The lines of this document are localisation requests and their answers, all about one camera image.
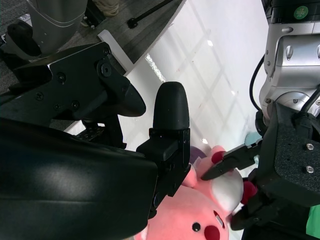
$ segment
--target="black pole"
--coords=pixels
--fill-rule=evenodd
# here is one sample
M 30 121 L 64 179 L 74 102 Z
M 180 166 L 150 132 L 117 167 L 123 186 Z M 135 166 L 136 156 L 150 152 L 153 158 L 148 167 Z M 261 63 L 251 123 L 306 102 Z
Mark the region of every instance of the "black pole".
M 134 29 L 136 26 L 138 26 L 138 22 L 145 17 L 149 16 L 150 14 L 154 13 L 155 11 L 159 10 L 160 8 L 164 7 L 168 3 L 172 2 L 173 0 L 164 0 L 163 2 L 159 3 L 158 5 L 154 6 L 150 10 L 146 11 L 145 13 L 141 14 L 138 17 L 129 19 L 126 23 L 128 24 L 128 27 L 131 29 Z

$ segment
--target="red spot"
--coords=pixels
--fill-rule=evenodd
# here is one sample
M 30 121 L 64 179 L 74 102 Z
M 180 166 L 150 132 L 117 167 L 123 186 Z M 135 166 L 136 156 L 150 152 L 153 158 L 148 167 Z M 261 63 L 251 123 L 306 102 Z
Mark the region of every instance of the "red spot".
M 220 232 L 216 226 L 206 226 L 204 229 L 204 236 L 206 240 L 220 240 Z
M 243 183 L 243 196 L 241 203 L 246 205 L 250 198 L 256 195 L 258 192 L 257 187 L 250 181 L 245 181 Z
M 224 154 L 225 154 L 225 151 L 215 152 L 211 157 L 212 163 L 217 164 L 218 162 L 220 162 L 224 158 Z

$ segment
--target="plush toy eye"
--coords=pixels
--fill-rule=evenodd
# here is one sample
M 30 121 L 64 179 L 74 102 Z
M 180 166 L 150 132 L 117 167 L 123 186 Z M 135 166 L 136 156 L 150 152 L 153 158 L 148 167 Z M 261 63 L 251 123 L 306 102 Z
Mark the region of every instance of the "plush toy eye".
M 192 230 L 195 231 L 195 232 L 198 232 L 200 231 L 201 229 L 201 226 L 198 222 L 195 222 L 193 225 L 192 225 Z

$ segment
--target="black cable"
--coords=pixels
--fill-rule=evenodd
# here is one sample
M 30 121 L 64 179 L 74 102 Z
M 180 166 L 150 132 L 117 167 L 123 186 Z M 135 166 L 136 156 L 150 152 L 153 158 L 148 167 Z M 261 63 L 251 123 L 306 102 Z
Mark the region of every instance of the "black cable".
M 316 90 L 314 93 L 311 95 L 311 97 L 308 99 L 308 101 L 305 102 L 303 107 L 301 108 L 300 112 L 301 113 L 307 113 L 311 106 L 315 103 L 315 101 L 319 98 L 320 96 L 320 85 L 317 86 Z
M 262 63 L 264 62 L 264 60 L 265 60 L 265 55 L 263 55 L 263 57 L 261 58 L 260 62 L 259 62 L 258 65 L 256 66 L 256 68 L 255 68 L 255 70 L 254 70 L 254 73 L 253 73 L 253 75 L 252 75 L 251 82 L 250 82 L 250 87 L 249 87 L 250 100 L 251 100 L 253 106 L 254 106 L 258 111 L 260 111 L 261 108 L 258 106 L 258 104 L 256 103 L 255 98 L 254 98 L 254 83 L 255 83 L 257 74 L 258 74 L 258 72 L 259 72 L 259 69 L 261 68 Z

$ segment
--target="white surface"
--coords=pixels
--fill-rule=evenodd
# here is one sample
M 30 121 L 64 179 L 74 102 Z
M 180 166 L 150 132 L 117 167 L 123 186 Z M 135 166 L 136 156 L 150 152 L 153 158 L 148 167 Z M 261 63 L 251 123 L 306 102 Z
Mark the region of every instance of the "white surface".
M 127 74 L 147 106 L 142 117 L 120 117 L 128 149 L 135 150 L 149 138 L 163 79 L 181 82 L 186 90 L 193 146 L 208 152 L 214 145 L 230 150 L 244 143 L 248 131 L 255 129 L 249 84 L 265 52 L 267 33 L 261 1 L 187 0 L 158 42 Z M 257 100 L 265 81 L 261 69 L 254 88 Z M 231 231 L 230 239 L 240 240 L 241 235 Z
M 132 61 L 129 59 L 129 57 L 126 55 L 126 53 L 123 51 L 123 49 L 120 47 L 120 45 L 108 30 L 103 30 L 102 32 L 100 32 L 98 34 L 98 37 L 101 41 L 109 44 L 112 55 L 126 72 L 131 71 L 134 68 L 134 64 L 132 63 Z

